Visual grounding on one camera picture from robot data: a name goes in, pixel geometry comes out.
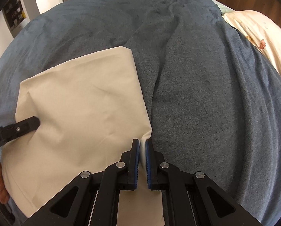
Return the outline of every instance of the beige cloth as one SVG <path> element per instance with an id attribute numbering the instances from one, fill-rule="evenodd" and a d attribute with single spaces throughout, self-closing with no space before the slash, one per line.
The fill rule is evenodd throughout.
<path id="1" fill-rule="evenodd" d="M 223 18 L 244 34 L 281 76 L 281 28 L 265 15 L 252 10 L 226 13 Z"/>
<path id="2" fill-rule="evenodd" d="M 85 55 L 21 82 L 16 121 L 34 115 L 40 127 L 2 151 L 5 186 L 27 217 L 80 172 L 119 161 L 133 138 L 145 162 L 152 129 L 130 49 Z M 164 225 L 161 193 L 148 190 L 144 171 L 136 191 L 121 191 L 117 225 Z"/>

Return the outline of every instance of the metal pivot screw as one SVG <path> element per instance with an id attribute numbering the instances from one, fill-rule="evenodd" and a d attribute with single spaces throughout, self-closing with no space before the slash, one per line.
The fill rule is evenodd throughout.
<path id="1" fill-rule="evenodd" d="M 116 164 L 116 167 L 118 168 L 122 168 L 125 166 L 125 162 L 122 162 L 122 161 L 119 161 L 117 164 Z"/>
<path id="2" fill-rule="evenodd" d="M 84 172 L 81 172 L 80 176 L 81 176 L 81 178 L 88 178 L 90 176 L 90 173 L 88 171 L 84 171 Z"/>
<path id="3" fill-rule="evenodd" d="M 204 178 L 204 173 L 203 172 L 196 172 L 195 176 L 198 178 Z"/>
<path id="4" fill-rule="evenodd" d="M 160 167 L 161 168 L 168 168 L 170 165 L 169 165 L 169 163 L 168 162 L 162 162 L 162 163 L 160 163 Z"/>

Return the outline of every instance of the bed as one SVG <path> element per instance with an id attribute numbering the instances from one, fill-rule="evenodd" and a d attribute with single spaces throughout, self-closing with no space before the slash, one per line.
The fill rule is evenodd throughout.
<path id="1" fill-rule="evenodd" d="M 133 53 L 155 149 L 183 171 L 205 171 L 263 225 L 275 225 L 281 76 L 224 13 L 212 0 L 69 0 L 52 8 L 0 59 L 0 126 L 14 122 L 21 81 L 125 46 Z"/>

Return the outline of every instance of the floral pillow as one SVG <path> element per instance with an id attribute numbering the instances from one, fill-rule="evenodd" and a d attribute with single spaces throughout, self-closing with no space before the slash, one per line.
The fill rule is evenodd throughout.
<path id="1" fill-rule="evenodd" d="M 238 29 L 271 62 L 281 75 L 281 28 L 265 15 L 252 10 L 234 11 L 222 16 Z"/>

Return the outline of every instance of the hand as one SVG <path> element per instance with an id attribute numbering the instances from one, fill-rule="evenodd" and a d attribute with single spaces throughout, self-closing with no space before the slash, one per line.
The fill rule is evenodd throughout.
<path id="1" fill-rule="evenodd" d="M 0 164 L 0 203 L 6 204 L 10 199 L 10 195 L 5 188 L 5 183 L 3 182 L 2 172 L 1 172 L 1 164 Z"/>

